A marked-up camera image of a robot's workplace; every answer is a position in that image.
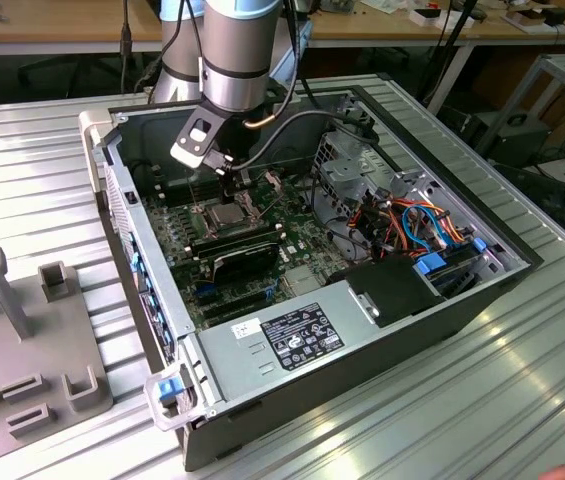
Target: blue clip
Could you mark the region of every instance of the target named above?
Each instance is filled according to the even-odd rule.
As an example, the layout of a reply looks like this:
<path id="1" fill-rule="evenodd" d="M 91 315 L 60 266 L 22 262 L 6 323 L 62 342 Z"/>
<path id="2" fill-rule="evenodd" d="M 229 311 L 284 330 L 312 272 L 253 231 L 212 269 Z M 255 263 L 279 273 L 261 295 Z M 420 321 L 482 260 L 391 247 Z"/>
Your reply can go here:
<path id="1" fill-rule="evenodd" d="M 175 396 L 184 392 L 184 384 L 179 377 L 167 378 L 158 382 L 158 388 L 160 389 L 159 400 L 160 403 L 170 404 L 175 401 Z"/>
<path id="2" fill-rule="evenodd" d="M 478 252 L 482 253 L 486 250 L 486 242 L 482 240 L 480 237 L 475 237 L 473 239 L 473 246 L 478 249 Z"/>
<path id="3" fill-rule="evenodd" d="M 433 270 L 437 270 L 446 265 L 444 259 L 438 253 L 428 253 L 418 257 L 415 266 L 424 274 L 428 275 Z"/>
<path id="4" fill-rule="evenodd" d="M 140 254 L 135 252 L 133 257 L 131 258 L 131 271 L 137 272 L 138 271 L 138 263 L 140 263 Z"/>

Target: metal shelf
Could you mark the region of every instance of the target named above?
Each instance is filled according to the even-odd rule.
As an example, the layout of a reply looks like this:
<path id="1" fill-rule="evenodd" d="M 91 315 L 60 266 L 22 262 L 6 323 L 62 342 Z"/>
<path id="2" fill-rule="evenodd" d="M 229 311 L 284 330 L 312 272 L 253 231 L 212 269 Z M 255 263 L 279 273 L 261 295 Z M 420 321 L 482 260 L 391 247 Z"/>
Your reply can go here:
<path id="1" fill-rule="evenodd" d="M 176 437 L 153 427 L 144 403 L 148 367 L 77 131 L 80 111 L 144 97 L 0 106 L 0 243 L 14 258 L 10 273 L 52 259 L 77 266 L 116 399 L 109 412 L 1 457 L 0 478 L 537 478 L 565 464 L 565 232 L 393 82 L 313 82 L 351 84 L 520 234 L 544 259 L 540 269 L 455 337 L 186 474 Z M 412 165 L 380 134 L 398 164 Z M 26 231 L 1 228 L 12 217 Z"/>
<path id="2" fill-rule="evenodd" d="M 484 133 L 480 143 L 478 143 L 475 148 L 478 153 L 484 154 L 487 151 L 489 145 L 491 145 L 500 129 L 504 126 L 504 123 L 513 113 L 513 110 L 520 104 L 527 91 L 543 72 L 551 75 L 553 81 L 531 108 L 530 113 L 534 116 L 539 116 L 561 85 L 565 86 L 565 55 L 540 55 L 535 60 L 529 71 L 507 100 L 500 114 Z"/>

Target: power supply label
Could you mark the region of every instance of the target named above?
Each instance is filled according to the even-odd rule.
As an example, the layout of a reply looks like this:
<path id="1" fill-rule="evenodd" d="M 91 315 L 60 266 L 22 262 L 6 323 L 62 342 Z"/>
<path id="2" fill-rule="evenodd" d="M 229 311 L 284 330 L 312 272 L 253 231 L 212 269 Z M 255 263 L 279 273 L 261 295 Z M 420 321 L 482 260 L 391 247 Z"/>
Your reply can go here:
<path id="1" fill-rule="evenodd" d="M 344 346 L 317 303 L 260 325 L 285 370 L 295 370 Z"/>

